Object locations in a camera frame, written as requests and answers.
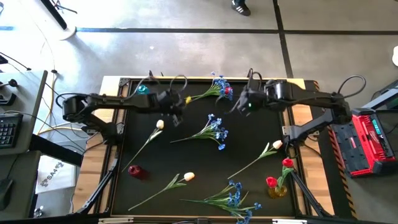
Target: black keyboard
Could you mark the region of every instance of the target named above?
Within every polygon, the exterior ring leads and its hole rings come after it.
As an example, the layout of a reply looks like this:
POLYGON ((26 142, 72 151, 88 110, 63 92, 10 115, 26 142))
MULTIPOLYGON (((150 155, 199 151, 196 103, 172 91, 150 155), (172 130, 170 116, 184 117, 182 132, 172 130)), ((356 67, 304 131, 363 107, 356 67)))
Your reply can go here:
POLYGON ((0 149, 15 146, 23 114, 0 114, 0 149))

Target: sneaker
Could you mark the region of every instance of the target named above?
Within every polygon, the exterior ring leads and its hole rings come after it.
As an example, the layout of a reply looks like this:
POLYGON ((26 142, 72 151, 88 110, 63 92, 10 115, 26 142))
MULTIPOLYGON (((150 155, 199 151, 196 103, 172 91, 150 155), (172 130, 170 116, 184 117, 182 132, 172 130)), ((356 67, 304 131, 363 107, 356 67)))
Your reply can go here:
POLYGON ((250 16, 251 12, 250 9, 247 7, 245 3, 237 4, 235 0, 232 0, 232 9, 238 12, 240 15, 250 16))

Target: glass vase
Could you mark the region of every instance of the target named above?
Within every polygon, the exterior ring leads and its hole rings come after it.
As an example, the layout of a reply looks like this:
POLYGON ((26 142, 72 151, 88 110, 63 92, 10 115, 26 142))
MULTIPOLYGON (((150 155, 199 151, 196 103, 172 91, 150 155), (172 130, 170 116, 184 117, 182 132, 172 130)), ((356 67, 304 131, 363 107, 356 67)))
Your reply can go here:
POLYGON ((286 193, 287 193, 287 188, 284 185, 281 188, 278 187, 268 188, 268 194, 271 198, 280 198, 285 196, 286 193))

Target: black table surface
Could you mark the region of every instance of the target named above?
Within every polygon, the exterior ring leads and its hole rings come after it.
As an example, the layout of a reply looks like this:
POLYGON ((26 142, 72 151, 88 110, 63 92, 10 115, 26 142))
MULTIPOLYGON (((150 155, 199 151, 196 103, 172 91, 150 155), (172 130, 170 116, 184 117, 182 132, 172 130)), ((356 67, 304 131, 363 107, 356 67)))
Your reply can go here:
MULTIPOLYGON (((244 83, 230 82, 238 96, 244 83)), ((162 83, 158 86, 148 85, 152 91, 168 87, 162 83)), ((190 82, 182 96, 198 95, 210 87, 210 82, 190 82)), ((215 105, 216 97, 210 96, 189 104, 184 111, 184 122, 177 127, 171 118, 159 114, 137 114, 129 111, 126 119, 125 138, 123 142, 121 165, 119 171, 130 161, 139 148, 153 132, 159 119, 165 121, 165 128, 155 140, 150 142, 135 158, 132 165, 139 165, 150 174, 145 181, 131 177, 127 169, 119 173, 112 215, 142 216, 206 216, 228 217, 229 213, 219 208, 198 203, 185 202, 180 199, 201 200, 214 195, 228 184, 228 177, 251 161, 256 159, 270 145, 281 139, 280 114, 267 110, 257 111, 245 117, 238 112, 225 114, 233 106, 228 99, 220 100, 215 105), (199 132, 213 113, 222 118, 221 127, 229 131, 224 142, 226 147, 219 151, 216 142, 211 139, 193 139, 188 141, 170 141, 189 137, 199 132), (141 206, 128 211, 159 190, 163 189, 176 174, 183 177, 186 172, 194 172, 195 178, 187 186, 168 190, 141 206)), ((262 158, 260 161, 233 177, 235 182, 243 185, 242 194, 248 196, 242 207, 253 206, 254 202, 262 204, 262 209, 253 211, 255 217, 290 217, 295 215, 293 198, 287 179, 288 193, 283 198, 271 199, 267 194, 266 177, 278 178, 281 175, 284 152, 262 158)))

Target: gray floor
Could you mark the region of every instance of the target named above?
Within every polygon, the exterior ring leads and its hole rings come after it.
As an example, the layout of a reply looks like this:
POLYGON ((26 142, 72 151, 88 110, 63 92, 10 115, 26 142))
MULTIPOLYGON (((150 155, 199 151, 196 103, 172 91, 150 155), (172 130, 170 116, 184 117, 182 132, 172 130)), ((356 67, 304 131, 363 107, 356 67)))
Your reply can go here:
MULTIPOLYGON (((286 77, 277 34, 162 34, 78 32, 66 41, 49 39, 49 46, 17 1, 5 4, 0 26, 0 50, 33 69, 59 71, 59 92, 98 92, 105 75, 185 74, 205 76, 216 71, 227 77, 243 77, 252 67, 263 77, 286 77)), ((62 16, 78 27, 96 28, 207 28, 276 29, 272 0, 248 0, 252 16, 230 9, 230 0, 63 0, 78 11, 62 16)), ((394 0, 279 0, 284 28, 289 30, 398 30, 398 2, 394 0)), ((318 80, 324 91, 336 91, 354 74, 364 75, 365 90, 348 99, 352 108, 367 103, 372 94, 397 79, 391 62, 398 35, 286 35, 295 78, 318 80)), ((5 72, 14 72, 1 65, 5 72)), ((360 82, 349 82, 351 93, 360 82)), ((43 105, 40 117, 48 109, 43 105)), ((55 108, 57 122, 63 122, 55 108)), ((76 136, 65 131, 71 138, 76 136)), ((53 139, 61 139, 57 134, 53 139)), ((349 182, 356 210, 363 220, 398 223, 398 175, 355 179, 349 182)), ((50 215, 68 212, 72 190, 52 192, 64 206, 46 206, 50 215)))

